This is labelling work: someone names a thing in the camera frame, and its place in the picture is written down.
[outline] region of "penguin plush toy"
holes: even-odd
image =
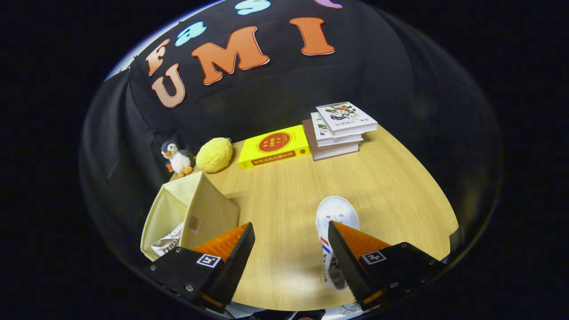
[[[168,140],[162,144],[162,155],[170,160],[168,163],[178,174],[178,178],[190,174],[193,171],[192,167],[196,164],[192,154],[188,150],[178,150],[178,146],[173,140]]]

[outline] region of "yellow ball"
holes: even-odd
[[[227,167],[233,146],[227,138],[213,138],[200,148],[196,156],[196,165],[208,173],[218,172]]]

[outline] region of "book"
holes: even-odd
[[[304,127],[304,132],[306,133],[310,152],[312,153],[312,158],[314,161],[360,151],[359,141],[337,143],[335,145],[318,147],[316,145],[316,133],[313,129],[312,119],[303,120],[302,125]]]
[[[328,129],[328,126],[322,120],[320,113],[312,112],[310,114],[312,118],[312,126],[314,127],[314,133],[316,136],[316,145],[318,147],[335,145],[337,143],[362,141],[364,140],[361,135],[363,132],[355,134],[345,134],[340,136],[334,136],[332,132]]]
[[[349,102],[317,106],[335,136],[377,130],[377,121]]]
[[[302,125],[246,139],[239,155],[242,169],[310,154]]]

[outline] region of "white sneaker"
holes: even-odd
[[[322,200],[316,211],[316,233],[318,233],[318,240],[322,244],[321,281],[332,289],[342,290],[347,288],[346,278],[338,266],[336,256],[328,241],[328,223],[331,220],[359,230],[360,218],[358,218],[352,205],[339,196],[329,196]]]

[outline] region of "table surface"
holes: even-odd
[[[421,163],[381,126],[364,134],[360,151],[313,161],[311,155],[241,169],[243,141],[207,178],[253,223],[255,245],[233,301],[274,310],[316,310],[355,301],[349,289],[320,282],[318,204],[331,195],[352,204],[360,230],[389,244],[403,241],[441,260],[450,252],[456,216]]]

